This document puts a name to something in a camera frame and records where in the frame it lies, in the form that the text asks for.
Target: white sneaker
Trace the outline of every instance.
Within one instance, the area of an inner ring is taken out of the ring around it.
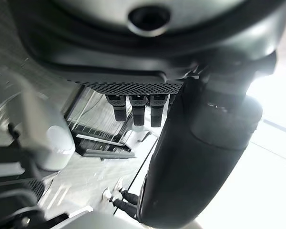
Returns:
[[[107,201],[109,201],[109,200],[111,199],[112,194],[111,194],[109,188],[106,188],[106,189],[103,191],[102,196],[103,196],[103,199],[105,199],[105,200],[107,200]]]
[[[121,177],[119,180],[118,180],[118,182],[116,183],[116,185],[114,186],[114,190],[115,191],[118,191],[118,192],[120,192],[120,190],[121,191],[123,191],[123,180],[124,180],[124,178],[123,177]]]

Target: black pants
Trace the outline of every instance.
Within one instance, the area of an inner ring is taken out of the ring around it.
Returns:
[[[138,221],[137,218],[137,205],[138,205],[138,200],[139,197],[135,194],[128,193],[127,190],[121,192],[122,196],[124,199],[128,201],[128,203],[116,199],[112,204],[117,207],[118,209],[126,212],[127,215],[129,215],[131,218],[135,219]]]

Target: white plastic part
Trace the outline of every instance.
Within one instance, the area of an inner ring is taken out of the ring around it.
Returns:
[[[75,144],[59,110],[23,76],[0,67],[0,122],[6,126],[7,121],[38,167],[59,171],[68,164]]]

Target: person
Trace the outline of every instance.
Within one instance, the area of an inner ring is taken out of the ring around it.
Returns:
[[[140,222],[137,216],[137,205],[138,205],[139,197],[135,194],[129,193],[128,190],[126,190],[123,187],[123,178],[120,178],[118,180],[118,182],[116,183],[114,187],[114,190],[120,192],[122,197],[126,199],[128,203],[124,202],[121,199],[114,197],[111,194],[111,191],[109,190],[109,188],[106,188],[104,190],[102,194],[103,199],[109,201],[110,203],[113,204],[114,207],[117,207],[118,209],[124,211],[131,218]]]

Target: perforated grille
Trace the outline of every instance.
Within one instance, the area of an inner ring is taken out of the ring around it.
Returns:
[[[183,82],[169,83],[91,83],[86,84],[102,94],[177,94]]]
[[[43,183],[38,180],[31,180],[31,181],[28,181],[27,184],[32,189],[32,191],[35,193],[37,200],[40,200],[44,192]]]

